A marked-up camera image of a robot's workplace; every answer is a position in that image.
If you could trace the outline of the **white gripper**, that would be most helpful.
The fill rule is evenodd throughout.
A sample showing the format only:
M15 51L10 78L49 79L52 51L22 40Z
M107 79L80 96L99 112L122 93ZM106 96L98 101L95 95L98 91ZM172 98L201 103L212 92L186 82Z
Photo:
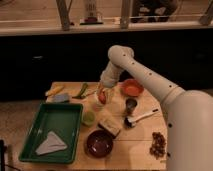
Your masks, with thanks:
M100 83L104 87L99 86L97 92L101 92L101 91L106 92L107 104L112 100L114 90L111 88L118 83L120 75L121 75L121 69L118 66L112 63L109 63L100 76Z

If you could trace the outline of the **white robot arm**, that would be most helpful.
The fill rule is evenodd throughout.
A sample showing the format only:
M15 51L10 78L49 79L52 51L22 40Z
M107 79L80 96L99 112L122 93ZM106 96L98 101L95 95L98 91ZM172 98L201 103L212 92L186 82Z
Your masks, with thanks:
M100 83L114 87L126 70L155 97L166 115L167 171L213 171L213 97L184 90L134 59L127 46L113 45Z

